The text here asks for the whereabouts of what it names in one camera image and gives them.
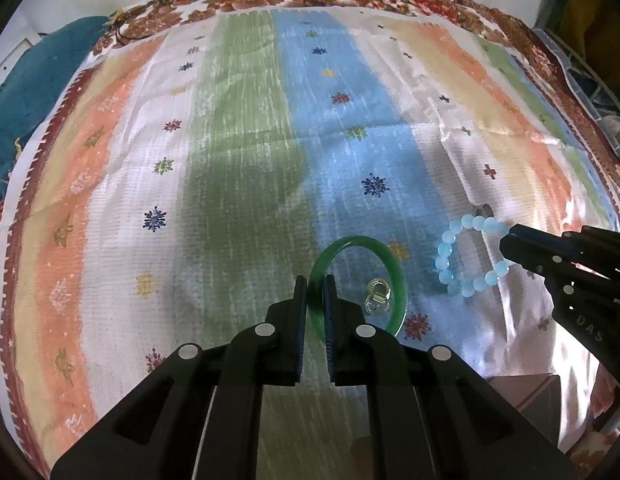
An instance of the blue-green fabric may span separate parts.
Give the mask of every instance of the blue-green fabric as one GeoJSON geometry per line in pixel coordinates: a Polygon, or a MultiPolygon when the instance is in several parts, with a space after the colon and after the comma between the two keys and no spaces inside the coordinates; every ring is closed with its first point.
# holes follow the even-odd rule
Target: blue-green fabric
{"type": "Polygon", "coordinates": [[[106,16],[69,23],[28,50],[0,87],[0,200],[21,145],[50,113],[60,93],[103,33],[106,16]]]}

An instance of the green snowflake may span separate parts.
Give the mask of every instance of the green snowflake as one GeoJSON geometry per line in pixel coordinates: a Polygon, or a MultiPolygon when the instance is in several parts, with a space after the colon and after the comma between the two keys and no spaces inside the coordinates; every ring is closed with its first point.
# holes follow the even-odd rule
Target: green snowflake
{"type": "Polygon", "coordinates": [[[164,157],[163,160],[160,160],[154,165],[154,173],[162,175],[164,173],[168,173],[168,171],[172,171],[173,162],[173,160],[168,160],[166,157],[164,157]]]}
{"type": "Polygon", "coordinates": [[[352,128],[347,129],[347,136],[352,137],[353,139],[361,140],[367,137],[367,133],[365,132],[365,128],[363,126],[353,126],[352,128]]]}

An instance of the light blue bead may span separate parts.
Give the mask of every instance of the light blue bead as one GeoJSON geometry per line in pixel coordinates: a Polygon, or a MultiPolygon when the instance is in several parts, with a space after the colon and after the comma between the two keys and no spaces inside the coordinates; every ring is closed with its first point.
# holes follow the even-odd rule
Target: light blue bead
{"type": "Polygon", "coordinates": [[[485,223],[483,224],[483,231],[486,233],[494,233],[496,232],[496,226],[498,222],[494,220],[494,217],[488,217],[485,219],[485,223]]]}
{"type": "Polygon", "coordinates": [[[452,254],[452,246],[450,244],[446,244],[445,242],[441,242],[437,247],[437,252],[439,256],[445,256],[446,258],[452,254]]]}
{"type": "Polygon", "coordinates": [[[443,285],[447,285],[448,283],[452,283],[452,280],[455,276],[452,274],[450,269],[445,269],[439,272],[439,282],[443,283],[443,285]]]}
{"type": "Polygon", "coordinates": [[[452,231],[455,235],[458,235],[461,231],[463,231],[463,226],[458,218],[450,222],[450,231],[452,231]]]}
{"type": "Polygon", "coordinates": [[[450,284],[447,286],[447,293],[450,296],[456,296],[460,292],[461,292],[461,283],[458,280],[454,280],[453,282],[450,282],[450,284]]]}
{"type": "Polygon", "coordinates": [[[483,216],[475,216],[474,220],[472,220],[472,227],[477,231],[483,229],[483,224],[485,224],[485,218],[483,216]]]}
{"type": "Polygon", "coordinates": [[[461,283],[461,295],[464,298],[471,298],[474,295],[474,285],[472,285],[472,282],[461,283]]]}
{"type": "Polygon", "coordinates": [[[493,270],[488,270],[488,272],[485,273],[485,283],[490,286],[496,285],[498,283],[498,274],[493,270]]]}
{"type": "Polygon", "coordinates": [[[446,231],[445,233],[443,233],[443,236],[441,237],[441,239],[446,244],[453,244],[456,241],[456,236],[452,231],[446,231]]]}
{"type": "Polygon", "coordinates": [[[503,238],[508,233],[509,225],[507,225],[505,222],[499,222],[496,226],[496,234],[503,238]]]}
{"type": "Polygon", "coordinates": [[[434,260],[434,266],[437,270],[445,270],[450,266],[450,260],[445,256],[437,256],[437,259],[434,260]]]}
{"type": "Polygon", "coordinates": [[[461,225],[466,229],[472,228],[472,221],[474,220],[474,215],[463,215],[461,217],[461,225]]]}
{"type": "Polygon", "coordinates": [[[472,285],[474,285],[474,290],[476,290],[477,292],[485,292],[486,290],[488,290],[488,288],[490,288],[490,286],[485,283],[484,277],[476,278],[472,285]]]}
{"type": "Polygon", "coordinates": [[[496,275],[500,278],[503,278],[503,276],[507,274],[508,270],[509,266],[507,265],[507,262],[505,260],[501,260],[494,266],[494,272],[496,272],[496,275]]]}

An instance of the red cross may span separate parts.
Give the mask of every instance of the red cross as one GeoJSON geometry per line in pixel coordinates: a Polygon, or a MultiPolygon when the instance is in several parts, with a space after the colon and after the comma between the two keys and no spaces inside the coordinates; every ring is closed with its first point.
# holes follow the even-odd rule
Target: red cross
{"type": "Polygon", "coordinates": [[[490,175],[490,178],[492,180],[496,180],[496,177],[494,175],[496,175],[496,171],[490,169],[490,165],[486,164],[485,165],[485,170],[483,170],[483,173],[485,173],[486,175],[490,175]]]}

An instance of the orange stripe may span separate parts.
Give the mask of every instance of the orange stripe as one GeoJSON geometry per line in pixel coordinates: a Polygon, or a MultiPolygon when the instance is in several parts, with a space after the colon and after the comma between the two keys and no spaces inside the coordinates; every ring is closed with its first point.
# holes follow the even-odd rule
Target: orange stripe
{"type": "Polygon", "coordinates": [[[416,34],[427,38],[452,62],[480,84],[494,100],[494,106],[501,108],[501,114],[510,127],[519,145],[528,153],[528,164],[533,168],[552,208],[552,228],[560,233],[564,230],[579,230],[583,222],[575,210],[568,214],[572,202],[571,186],[550,150],[540,142],[543,134],[536,130],[510,97],[490,78],[485,67],[465,52],[445,28],[429,23],[414,23],[416,34]]]}
{"type": "MultiPolygon", "coordinates": [[[[52,190],[56,200],[50,197],[48,207],[41,211],[46,238],[36,264],[39,352],[52,400],[51,430],[61,453],[98,420],[81,348],[79,312],[90,190],[103,178],[108,145],[133,83],[160,43],[160,39],[152,40],[122,54],[125,59],[113,80],[75,123],[78,127],[69,145],[68,168],[58,188],[52,190]]],[[[56,460],[46,458],[49,462],[56,460]]]]}

